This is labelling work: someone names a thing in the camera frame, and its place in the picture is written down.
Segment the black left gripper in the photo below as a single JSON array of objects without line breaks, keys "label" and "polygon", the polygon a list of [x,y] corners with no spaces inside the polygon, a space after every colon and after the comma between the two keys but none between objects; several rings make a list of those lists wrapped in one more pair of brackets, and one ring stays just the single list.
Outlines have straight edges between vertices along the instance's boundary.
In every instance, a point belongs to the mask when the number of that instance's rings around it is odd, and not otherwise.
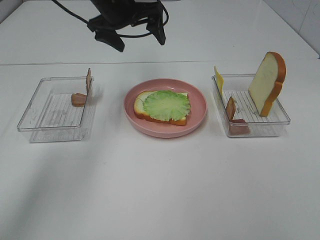
[{"label": "black left gripper", "polygon": [[115,30],[128,25],[147,24],[146,29],[157,39],[160,45],[166,42],[163,23],[164,5],[159,1],[136,2],[134,0],[93,0],[100,15],[90,19],[87,26],[96,30],[94,39],[105,43],[119,52],[125,44]]}]

